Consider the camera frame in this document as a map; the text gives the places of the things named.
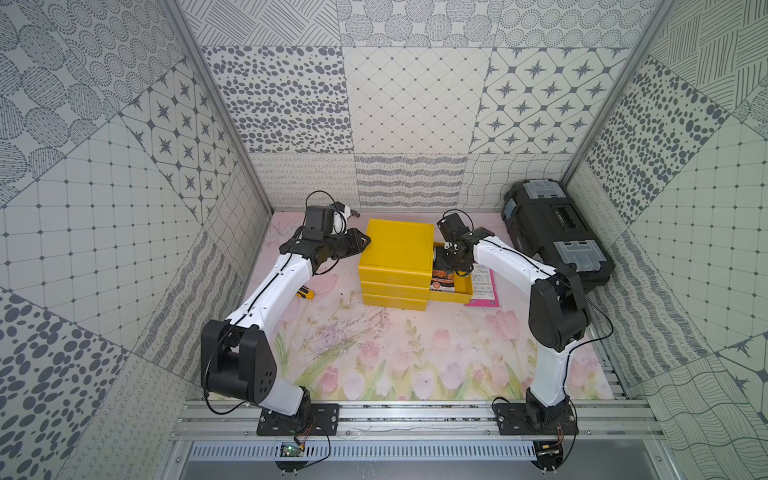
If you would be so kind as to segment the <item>dark orange fruit seed bag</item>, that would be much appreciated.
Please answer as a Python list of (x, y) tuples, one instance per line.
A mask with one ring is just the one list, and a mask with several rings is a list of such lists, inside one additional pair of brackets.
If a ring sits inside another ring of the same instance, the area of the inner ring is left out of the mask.
[(444, 293), (455, 292), (455, 274), (445, 260), (444, 251), (441, 248), (435, 248), (433, 253), (430, 290)]

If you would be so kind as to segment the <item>yellow plastic drawer cabinet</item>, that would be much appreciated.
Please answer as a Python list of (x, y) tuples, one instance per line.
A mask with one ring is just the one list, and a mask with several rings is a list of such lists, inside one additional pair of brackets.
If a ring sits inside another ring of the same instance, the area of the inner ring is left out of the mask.
[(363, 303), (424, 311), (433, 271), (434, 227), (426, 223), (371, 219), (371, 239), (358, 272)]

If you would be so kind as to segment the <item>pink seed bag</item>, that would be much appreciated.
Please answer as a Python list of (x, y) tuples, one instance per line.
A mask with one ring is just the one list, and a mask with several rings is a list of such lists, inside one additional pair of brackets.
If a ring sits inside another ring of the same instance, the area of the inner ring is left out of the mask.
[(494, 273), (488, 267), (475, 265), (471, 275), (472, 297), (467, 303), (468, 307), (496, 308), (500, 306)]

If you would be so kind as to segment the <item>yellow drawer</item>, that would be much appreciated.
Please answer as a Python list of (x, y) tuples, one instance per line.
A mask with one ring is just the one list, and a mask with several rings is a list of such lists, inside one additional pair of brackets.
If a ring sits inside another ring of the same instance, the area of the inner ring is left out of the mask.
[[(433, 250), (435, 248), (441, 248), (444, 251), (444, 246), (442, 243), (434, 243)], [(470, 276), (460, 277), (455, 274), (455, 285), (456, 285), (455, 292), (444, 293), (444, 292), (431, 291), (430, 283), (429, 283), (428, 300), (435, 301), (435, 302), (446, 302), (446, 303), (456, 303), (456, 304), (466, 305), (471, 299), (472, 293), (473, 293), (471, 277)]]

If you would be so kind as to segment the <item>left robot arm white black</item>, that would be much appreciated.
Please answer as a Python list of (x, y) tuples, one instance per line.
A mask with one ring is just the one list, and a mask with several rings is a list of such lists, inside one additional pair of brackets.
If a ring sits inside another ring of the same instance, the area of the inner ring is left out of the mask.
[(298, 234), (280, 247), (256, 290), (224, 320), (201, 332), (201, 387), (288, 417), (302, 417), (305, 390), (278, 375), (272, 342), (277, 324), (301, 287), (327, 260), (362, 254), (371, 238), (356, 228), (340, 234)]

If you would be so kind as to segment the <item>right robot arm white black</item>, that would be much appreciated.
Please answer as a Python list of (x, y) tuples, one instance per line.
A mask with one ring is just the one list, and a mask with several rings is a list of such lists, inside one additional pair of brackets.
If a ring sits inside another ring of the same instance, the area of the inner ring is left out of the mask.
[(549, 412), (567, 407), (572, 352), (584, 343), (591, 315), (579, 275), (565, 265), (545, 265), (505, 244), (487, 229), (444, 235), (443, 257), (455, 272), (478, 264), (528, 295), (528, 329), (538, 342), (533, 381), (526, 394), (532, 407)]

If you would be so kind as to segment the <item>yellow black utility knife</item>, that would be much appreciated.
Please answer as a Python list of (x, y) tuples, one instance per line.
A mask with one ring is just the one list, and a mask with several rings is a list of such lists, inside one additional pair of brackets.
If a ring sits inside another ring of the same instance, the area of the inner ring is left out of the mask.
[(299, 298), (312, 300), (315, 297), (315, 293), (306, 286), (302, 286), (296, 292), (296, 296)]

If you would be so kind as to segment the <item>black plastic toolbox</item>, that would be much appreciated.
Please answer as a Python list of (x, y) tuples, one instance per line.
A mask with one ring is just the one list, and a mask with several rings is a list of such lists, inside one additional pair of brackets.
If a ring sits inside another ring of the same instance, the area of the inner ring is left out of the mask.
[(501, 218), (515, 248), (545, 264), (571, 266), (585, 292), (608, 283), (615, 264), (559, 182), (519, 181), (503, 200)]

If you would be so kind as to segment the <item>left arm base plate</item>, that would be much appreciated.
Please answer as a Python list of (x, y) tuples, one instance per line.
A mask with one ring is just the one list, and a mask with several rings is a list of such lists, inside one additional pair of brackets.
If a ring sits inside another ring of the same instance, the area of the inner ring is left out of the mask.
[(334, 436), (338, 428), (339, 414), (340, 405), (335, 403), (302, 405), (292, 416), (273, 410), (263, 410), (259, 418), (257, 435), (298, 437), (309, 431), (310, 436)]

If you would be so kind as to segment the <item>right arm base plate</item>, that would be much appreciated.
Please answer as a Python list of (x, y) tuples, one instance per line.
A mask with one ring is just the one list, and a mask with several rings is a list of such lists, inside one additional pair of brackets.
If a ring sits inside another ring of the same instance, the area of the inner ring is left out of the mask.
[(578, 421), (570, 403), (552, 407), (537, 403), (496, 402), (491, 405), (500, 435), (577, 435)]

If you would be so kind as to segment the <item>aluminium frame rail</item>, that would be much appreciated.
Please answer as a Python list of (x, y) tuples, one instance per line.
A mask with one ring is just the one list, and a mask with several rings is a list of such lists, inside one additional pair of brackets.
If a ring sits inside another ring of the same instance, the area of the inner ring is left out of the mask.
[[(577, 440), (653, 440), (663, 437), (660, 423), (640, 400), (577, 401), (572, 415)], [(333, 440), (555, 440), (556, 432), (514, 426), (501, 413), (508, 405), (497, 402), (441, 401), (436, 403), (342, 402), (332, 416)], [(257, 407), (241, 406), (228, 415), (212, 413), (202, 401), (189, 401), (172, 427), (173, 440), (244, 440), (255, 437), (267, 415)]]

